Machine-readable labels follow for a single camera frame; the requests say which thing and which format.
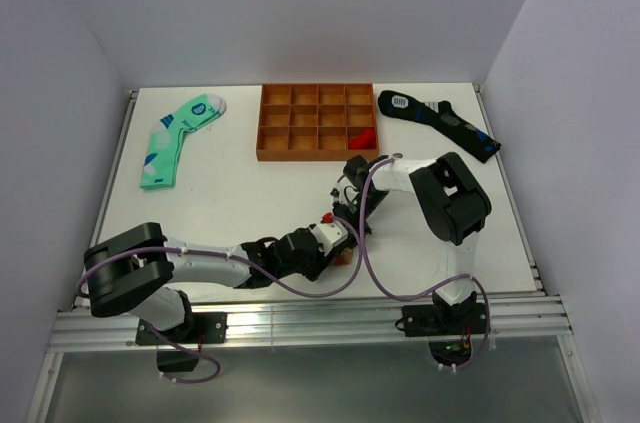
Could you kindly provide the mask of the brown argyle sock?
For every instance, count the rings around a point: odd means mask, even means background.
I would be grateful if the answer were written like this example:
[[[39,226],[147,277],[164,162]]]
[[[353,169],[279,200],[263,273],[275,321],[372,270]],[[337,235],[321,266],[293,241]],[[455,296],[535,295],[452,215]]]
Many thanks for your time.
[[[346,266],[352,262],[353,250],[345,248],[332,261],[333,266]]]

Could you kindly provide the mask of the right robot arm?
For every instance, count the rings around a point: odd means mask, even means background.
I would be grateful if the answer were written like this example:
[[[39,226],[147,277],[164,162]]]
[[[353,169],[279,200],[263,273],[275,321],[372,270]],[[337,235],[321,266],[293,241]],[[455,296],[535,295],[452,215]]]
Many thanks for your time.
[[[368,161],[349,159],[330,195],[334,214],[368,233],[367,218],[391,192],[416,197],[427,227],[442,242],[433,308],[435,326],[452,333],[468,317],[480,231],[492,212],[490,199],[462,158],[449,152],[436,159],[411,160],[401,154]]]

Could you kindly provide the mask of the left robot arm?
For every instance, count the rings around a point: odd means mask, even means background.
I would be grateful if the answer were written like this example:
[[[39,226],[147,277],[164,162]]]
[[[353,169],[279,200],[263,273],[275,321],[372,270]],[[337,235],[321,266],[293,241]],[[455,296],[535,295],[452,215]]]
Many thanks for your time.
[[[172,284],[255,290],[292,275],[315,281],[347,240],[342,224],[322,221],[229,248],[189,246],[166,237],[159,224],[143,223],[85,252],[79,293],[97,318],[130,313],[147,331],[183,342],[196,320],[187,294]]]

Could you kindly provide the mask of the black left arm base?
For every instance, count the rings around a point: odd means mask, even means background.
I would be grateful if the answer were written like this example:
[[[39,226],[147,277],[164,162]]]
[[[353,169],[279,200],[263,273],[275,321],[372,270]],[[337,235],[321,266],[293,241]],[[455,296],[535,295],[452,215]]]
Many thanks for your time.
[[[197,312],[188,318],[185,324],[175,329],[154,330],[144,320],[138,323],[135,336],[137,346],[169,346],[170,350],[156,351],[156,365],[159,371],[169,374],[190,373],[198,365],[199,358],[175,348],[175,345],[195,345],[201,352],[206,344],[221,344],[225,341],[227,330],[226,312]]]

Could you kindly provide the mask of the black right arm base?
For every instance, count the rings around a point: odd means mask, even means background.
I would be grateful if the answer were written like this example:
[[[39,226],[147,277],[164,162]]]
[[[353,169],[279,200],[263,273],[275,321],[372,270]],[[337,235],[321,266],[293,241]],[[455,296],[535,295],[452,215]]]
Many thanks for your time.
[[[448,305],[405,305],[395,328],[407,338],[426,337],[432,359],[439,369],[456,372],[468,365],[478,353],[472,339],[482,337],[483,350],[490,335],[489,316],[483,303],[472,301]]]

